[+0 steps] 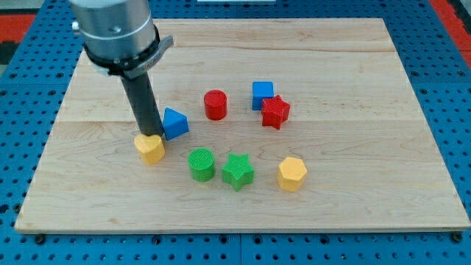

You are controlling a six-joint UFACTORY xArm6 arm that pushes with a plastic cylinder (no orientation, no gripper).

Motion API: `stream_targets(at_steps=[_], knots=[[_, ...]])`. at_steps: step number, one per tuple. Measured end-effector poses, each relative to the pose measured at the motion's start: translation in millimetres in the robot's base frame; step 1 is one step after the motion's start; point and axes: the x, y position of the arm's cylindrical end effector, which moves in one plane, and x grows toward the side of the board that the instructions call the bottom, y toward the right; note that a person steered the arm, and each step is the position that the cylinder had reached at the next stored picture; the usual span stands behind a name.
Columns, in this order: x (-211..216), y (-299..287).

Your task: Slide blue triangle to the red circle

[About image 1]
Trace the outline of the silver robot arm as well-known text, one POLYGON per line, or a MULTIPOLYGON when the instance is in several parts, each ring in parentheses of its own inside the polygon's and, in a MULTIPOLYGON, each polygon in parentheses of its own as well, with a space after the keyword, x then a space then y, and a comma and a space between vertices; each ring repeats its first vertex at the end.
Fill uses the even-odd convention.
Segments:
POLYGON ((90 61, 108 75, 132 80, 152 68, 174 45, 161 38, 147 0, 70 0, 72 24, 90 61))

